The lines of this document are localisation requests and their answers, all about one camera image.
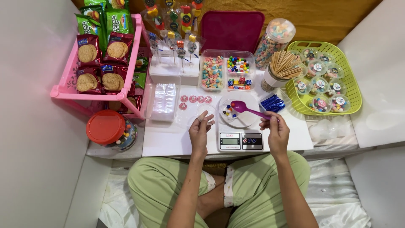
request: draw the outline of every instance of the pink round sticker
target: pink round sticker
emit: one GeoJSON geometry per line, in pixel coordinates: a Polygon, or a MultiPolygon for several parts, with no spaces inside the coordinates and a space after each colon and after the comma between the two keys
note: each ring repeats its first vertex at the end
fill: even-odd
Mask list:
{"type": "Polygon", "coordinates": [[[179,105],[179,108],[180,108],[181,110],[186,110],[186,109],[187,109],[187,105],[186,105],[185,103],[181,103],[181,104],[179,105]]]}
{"type": "Polygon", "coordinates": [[[191,102],[191,103],[194,103],[194,102],[196,102],[196,101],[197,101],[197,97],[194,96],[194,95],[192,95],[192,96],[190,97],[190,102],[191,102]]]}
{"type": "Polygon", "coordinates": [[[323,107],[326,106],[326,102],[321,99],[321,100],[318,101],[318,105],[323,108],[323,107]]]}
{"type": "Polygon", "coordinates": [[[188,97],[186,95],[183,95],[180,97],[180,101],[186,102],[188,100],[188,97]]]}
{"type": "Polygon", "coordinates": [[[211,102],[212,102],[212,97],[205,98],[205,103],[211,103],[211,102]]]}
{"type": "Polygon", "coordinates": [[[204,100],[205,100],[205,98],[204,98],[203,96],[198,96],[198,97],[197,97],[197,101],[198,101],[199,103],[204,103],[204,100]]]}

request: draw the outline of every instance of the green plastic basket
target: green plastic basket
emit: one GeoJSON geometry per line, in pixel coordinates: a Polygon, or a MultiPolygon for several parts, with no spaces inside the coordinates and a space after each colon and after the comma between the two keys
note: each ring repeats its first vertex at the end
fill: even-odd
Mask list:
{"type": "Polygon", "coordinates": [[[339,116],[357,112],[361,107],[360,89],[358,88],[356,79],[354,78],[352,69],[350,68],[345,54],[333,44],[318,41],[295,41],[288,46],[288,50],[302,51],[304,48],[309,46],[317,49],[318,51],[332,54],[336,58],[336,63],[344,70],[345,77],[341,78],[340,80],[346,85],[347,93],[345,96],[350,100],[350,109],[345,113],[322,113],[310,109],[308,104],[312,101],[314,95],[298,95],[294,86],[294,81],[291,79],[286,83],[286,90],[289,98],[292,100],[292,106],[294,109],[302,114],[312,116],[339,116]]]}

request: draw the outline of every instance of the digital kitchen scale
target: digital kitchen scale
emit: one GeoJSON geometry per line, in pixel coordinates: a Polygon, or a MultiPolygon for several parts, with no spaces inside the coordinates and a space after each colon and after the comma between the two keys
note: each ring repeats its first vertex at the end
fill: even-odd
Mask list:
{"type": "Polygon", "coordinates": [[[218,151],[221,152],[260,152],[263,151],[263,134],[258,126],[260,117],[251,113],[236,113],[229,116],[223,113],[231,101],[244,101],[247,108],[260,111],[257,100],[245,91],[231,91],[224,95],[217,104],[216,138],[218,151]]]}

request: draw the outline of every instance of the purple plastic spoon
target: purple plastic spoon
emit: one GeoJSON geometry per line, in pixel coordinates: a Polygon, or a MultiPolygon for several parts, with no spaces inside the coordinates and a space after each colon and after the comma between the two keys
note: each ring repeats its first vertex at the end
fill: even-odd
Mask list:
{"type": "Polygon", "coordinates": [[[260,116],[260,117],[263,117],[263,118],[265,118],[265,119],[267,119],[267,120],[270,120],[270,117],[271,117],[271,116],[266,116],[266,115],[264,115],[264,114],[261,113],[261,112],[248,109],[248,108],[246,107],[246,103],[243,102],[243,101],[232,101],[232,102],[230,103],[230,106],[231,106],[234,110],[236,110],[237,112],[240,112],[240,113],[242,113],[242,112],[244,112],[244,111],[248,111],[248,112],[251,112],[251,113],[253,113],[253,114],[256,114],[256,115],[258,115],[258,116],[260,116]]]}

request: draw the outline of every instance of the pajama pants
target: pajama pants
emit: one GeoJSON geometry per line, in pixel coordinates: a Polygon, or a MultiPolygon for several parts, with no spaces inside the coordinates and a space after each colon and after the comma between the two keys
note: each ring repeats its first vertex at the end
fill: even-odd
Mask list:
{"type": "MultiPolygon", "coordinates": [[[[309,165],[293,151],[287,151],[287,155],[298,186],[305,196],[309,165]]],[[[144,157],[132,166],[128,185],[145,228],[166,227],[187,168],[188,164],[165,157],[144,157]]],[[[226,169],[224,205],[238,207],[229,219],[229,228],[286,227],[277,167],[271,154],[240,160],[226,169]]],[[[198,195],[214,187],[213,177],[202,171],[198,195]]],[[[194,227],[208,227],[198,213],[194,227]]]]}

